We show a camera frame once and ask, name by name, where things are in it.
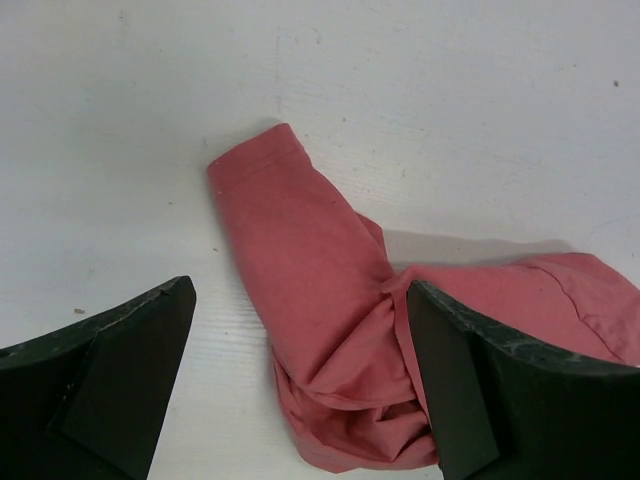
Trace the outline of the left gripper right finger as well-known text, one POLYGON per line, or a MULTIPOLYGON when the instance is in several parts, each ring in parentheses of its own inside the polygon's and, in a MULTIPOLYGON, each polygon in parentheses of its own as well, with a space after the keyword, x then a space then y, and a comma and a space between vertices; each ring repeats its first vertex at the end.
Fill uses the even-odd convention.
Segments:
POLYGON ((635 479, 639 371, 545 343, 416 281, 407 293, 447 479, 635 479))

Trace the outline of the pink t shirt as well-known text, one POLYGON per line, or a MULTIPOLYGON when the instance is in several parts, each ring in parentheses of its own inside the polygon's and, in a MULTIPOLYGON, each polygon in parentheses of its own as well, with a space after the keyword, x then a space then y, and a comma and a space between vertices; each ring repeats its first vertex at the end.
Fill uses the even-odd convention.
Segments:
POLYGON ((283 123, 207 173, 267 332, 281 411, 315 467, 439 466, 409 326, 416 281, 545 343, 638 369, 639 291, 593 255, 395 270, 382 229, 312 166, 283 123))

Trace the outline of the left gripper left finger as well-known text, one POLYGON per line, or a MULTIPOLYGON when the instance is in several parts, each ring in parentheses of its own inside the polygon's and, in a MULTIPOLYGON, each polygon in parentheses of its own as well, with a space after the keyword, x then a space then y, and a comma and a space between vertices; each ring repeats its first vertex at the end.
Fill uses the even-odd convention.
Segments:
POLYGON ((2 478, 147 478, 195 305, 180 276, 3 348, 2 478))

